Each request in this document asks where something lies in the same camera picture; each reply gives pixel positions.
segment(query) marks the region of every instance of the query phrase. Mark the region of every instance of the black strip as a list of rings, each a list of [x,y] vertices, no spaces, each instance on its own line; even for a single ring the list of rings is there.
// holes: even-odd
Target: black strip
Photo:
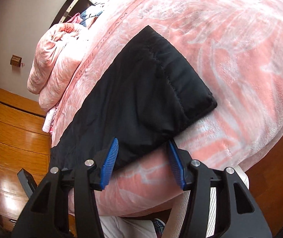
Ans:
[[[1,104],[3,104],[3,105],[5,105],[5,106],[8,106],[8,107],[14,108],[14,109],[16,109],[16,110],[23,111],[23,112],[25,112],[25,113],[29,113],[29,114],[32,114],[32,115],[35,115],[35,116],[38,116],[38,117],[41,117],[41,118],[46,118],[45,116],[43,116],[43,115],[41,115],[41,114],[37,114],[37,113],[33,113],[33,112],[29,112],[29,111],[27,111],[27,110],[24,110],[24,109],[21,109],[21,108],[18,108],[18,107],[15,107],[15,106],[12,106],[12,105],[6,104],[6,103],[1,102],[1,101],[0,101],[0,103],[1,103]]]
[[[54,25],[59,23],[59,21],[61,20],[62,16],[65,14],[67,8],[71,5],[71,3],[73,2],[73,0],[66,0],[66,2],[62,5],[60,11],[58,12],[58,14],[56,15],[55,19],[53,20],[53,22],[51,23],[50,28]]]

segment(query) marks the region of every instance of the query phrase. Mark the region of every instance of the stitched seam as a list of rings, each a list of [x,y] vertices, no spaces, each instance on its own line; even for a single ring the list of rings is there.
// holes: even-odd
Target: stitched seam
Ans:
[[[149,51],[153,54],[154,58],[159,62],[160,67],[163,69],[163,72],[164,72],[164,74],[165,74],[165,76],[166,76],[166,78],[167,78],[167,80],[168,80],[169,85],[172,87],[172,89],[174,90],[174,93],[176,94],[176,97],[177,97],[177,99],[178,99],[178,101],[179,101],[179,104],[180,104],[180,106],[181,106],[182,112],[183,112],[183,114],[186,116],[186,114],[185,114],[185,112],[184,112],[184,109],[183,109],[183,106],[182,106],[182,103],[181,103],[181,100],[180,100],[180,98],[179,98],[179,96],[178,96],[178,94],[177,94],[176,89],[174,88],[174,86],[172,86],[171,81],[170,81],[170,79],[169,79],[169,76],[168,76],[167,72],[165,71],[165,68],[163,67],[163,64],[162,64],[161,61],[157,58],[157,56],[155,55],[153,49],[152,49],[148,44],[147,44],[147,47],[148,47]]]

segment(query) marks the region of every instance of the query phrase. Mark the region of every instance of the wooden floor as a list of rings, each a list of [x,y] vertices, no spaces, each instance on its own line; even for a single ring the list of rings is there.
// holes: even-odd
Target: wooden floor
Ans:
[[[25,168],[39,183],[49,165],[50,136],[42,132],[44,112],[37,102],[0,89],[0,222],[8,230],[28,198],[17,178]],[[250,190],[273,232],[283,226],[283,137],[247,171]],[[70,229],[75,222],[69,216]]]

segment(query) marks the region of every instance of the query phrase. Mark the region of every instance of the bed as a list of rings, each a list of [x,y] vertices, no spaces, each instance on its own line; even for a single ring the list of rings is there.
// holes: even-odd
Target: bed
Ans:
[[[110,0],[55,106],[52,146],[115,56],[147,25],[182,53],[218,102],[175,137],[177,145],[211,168],[246,171],[261,160],[283,135],[283,0]],[[181,192],[160,147],[114,173],[95,196],[100,215],[139,216],[171,208]]]

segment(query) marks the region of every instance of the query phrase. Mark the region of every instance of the small wooden box on wall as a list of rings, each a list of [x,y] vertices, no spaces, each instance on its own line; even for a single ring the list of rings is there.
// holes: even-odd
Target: small wooden box on wall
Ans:
[[[13,55],[11,60],[10,60],[10,64],[12,66],[17,66],[17,67],[20,67],[21,65],[21,57],[17,56],[17,55]]]

